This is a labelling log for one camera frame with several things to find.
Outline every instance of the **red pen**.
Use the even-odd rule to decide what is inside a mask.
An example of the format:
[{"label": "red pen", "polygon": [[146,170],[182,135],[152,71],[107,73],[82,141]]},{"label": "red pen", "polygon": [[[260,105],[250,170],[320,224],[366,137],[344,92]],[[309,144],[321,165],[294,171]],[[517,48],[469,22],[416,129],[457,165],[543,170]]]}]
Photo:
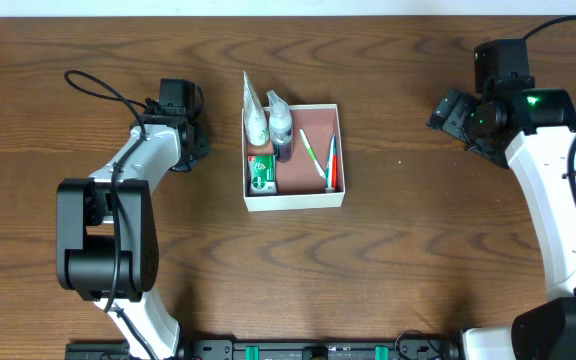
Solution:
[{"label": "red pen", "polygon": [[337,191],[337,139],[336,134],[330,140],[330,151],[328,152],[328,166],[326,166],[326,192]]}]

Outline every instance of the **plastic bottle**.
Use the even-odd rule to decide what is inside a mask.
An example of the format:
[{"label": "plastic bottle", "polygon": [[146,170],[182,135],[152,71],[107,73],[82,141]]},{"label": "plastic bottle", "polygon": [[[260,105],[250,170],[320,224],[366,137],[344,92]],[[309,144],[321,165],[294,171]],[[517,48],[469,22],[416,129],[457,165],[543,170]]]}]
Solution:
[{"label": "plastic bottle", "polygon": [[288,104],[274,90],[268,91],[270,104],[270,140],[275,148],[275,156],[279,162],[287,162],[292,157],[292,115]]},{"label": "plastic bottle", "polygon": [[268,121],[257,93],[244,71],[244,125],[248,142],[254,146],[268,143]]}]

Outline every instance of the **bottle cap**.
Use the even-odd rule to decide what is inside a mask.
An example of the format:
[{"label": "bottle cap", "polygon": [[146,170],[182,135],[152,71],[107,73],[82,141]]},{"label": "bottle cap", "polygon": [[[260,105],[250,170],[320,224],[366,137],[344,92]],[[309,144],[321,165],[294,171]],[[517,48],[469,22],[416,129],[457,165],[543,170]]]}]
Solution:
[{"label": "bottle cap", "polygon": [[267,93],[268,103],[270,104],[270,126],[276,130],[284,130],[292,127],[292,116],[290,108],[274,90]]}]

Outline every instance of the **pen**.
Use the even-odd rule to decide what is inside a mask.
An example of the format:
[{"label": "pen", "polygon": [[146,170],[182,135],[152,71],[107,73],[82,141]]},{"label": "pen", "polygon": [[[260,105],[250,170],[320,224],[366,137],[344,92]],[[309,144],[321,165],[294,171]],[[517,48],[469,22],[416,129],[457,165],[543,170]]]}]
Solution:
[{"label": "pen", "polygon": [[306,146],[306,150],[308,150],[308,153],[310,154],[312,161],[315,163],[315,168],[317,168],[317,172],[319,173],[319,176],[321,176],[322,178],[325,179],[326,173],[324,172],[324,169],[321,168],[321,165],[319,165],[319,161],[317,161],[317,157],[315,156],[315,152],[312,151],[312,148],[310,147],[310,143],[308,142],[308,138],[306,138],[306,133],[304,133],[304,129],[299,129],[299,133],[301,134],[301,140],[304,142],[304,145]]},{"label": "pen", "polygon": [[326,166],[326,192],[337,191],[337,139],[332,134],[330,150],[328,152],[328,165]]}]

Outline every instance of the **green led light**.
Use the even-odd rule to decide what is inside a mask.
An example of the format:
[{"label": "green led light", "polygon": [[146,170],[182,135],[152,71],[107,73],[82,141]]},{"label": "green led light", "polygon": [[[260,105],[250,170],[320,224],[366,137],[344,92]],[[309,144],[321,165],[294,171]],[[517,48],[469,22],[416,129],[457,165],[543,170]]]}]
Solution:
[{"label": "green led light", "polygon": [[537,101],[539,101],[539,98],[535,96],[526,96],[526,100],[528,100],[528,104],[535,105]]}]

